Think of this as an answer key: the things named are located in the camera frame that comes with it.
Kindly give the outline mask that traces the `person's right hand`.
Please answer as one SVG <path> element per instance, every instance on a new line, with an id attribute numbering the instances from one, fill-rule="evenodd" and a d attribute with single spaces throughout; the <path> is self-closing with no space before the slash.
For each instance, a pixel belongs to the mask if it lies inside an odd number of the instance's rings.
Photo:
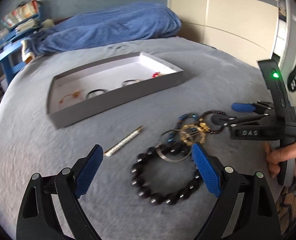
<path id="1" fill-rule="evenodd" d="M 264 142 L 265 158 L 268 164 L 268 170 L 271 178 L 275 178 L 281 168 L 279 163 L 284 161 L 295 160 L 295 172 L 294 177 L 296 178 L 296 142 L 283 148 L 271 149 L 268 142 Z"/>

